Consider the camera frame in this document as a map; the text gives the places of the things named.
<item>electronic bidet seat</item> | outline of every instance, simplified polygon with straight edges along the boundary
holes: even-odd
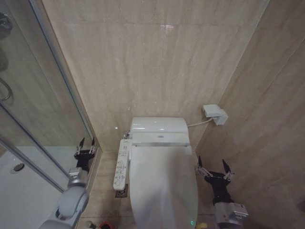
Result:
[[[134,117],[120,142],[113,188],[129,170],[132,212],[139,229],[193,229],[198,193],[188,128],[183,118]]]

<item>shower drain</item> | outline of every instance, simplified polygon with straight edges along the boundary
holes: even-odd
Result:
[[[10,173],[12,173],[12,174],[18,173],[24,169],[24,166],[25,166],[24,163],[19,163],[19,164],[15,165],[14,168],[11,169]]]

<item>toilet tank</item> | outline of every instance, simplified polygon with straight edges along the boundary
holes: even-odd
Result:
[[[130,138],[137,146],[190,145],[185,120],[178,117],[134,117]]]

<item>tile floor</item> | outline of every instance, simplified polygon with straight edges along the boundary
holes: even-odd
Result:
[[[117,156],[118,154],[113,152],[102,154],[90,200],[86,210],[81,215],[77,229],[86,228],[85,222],[88,220],[97,225],[103,221],[109,221],[115,229],[137,229],[132,214],[130,196],[115,198],[115,191],[112,188]],[[199,194],[197,222],[205,222],[208,224],[208,229],[215,229],[211,187],[200,176],[197,175],[196,178]]]

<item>bidet control panel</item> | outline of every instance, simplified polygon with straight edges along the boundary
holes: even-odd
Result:
[[[124,190],[125,188],[128,155],[131,151],[131,146],[131,139],[122,139],[120,142],[120,149],[113,181],[114,190]]]

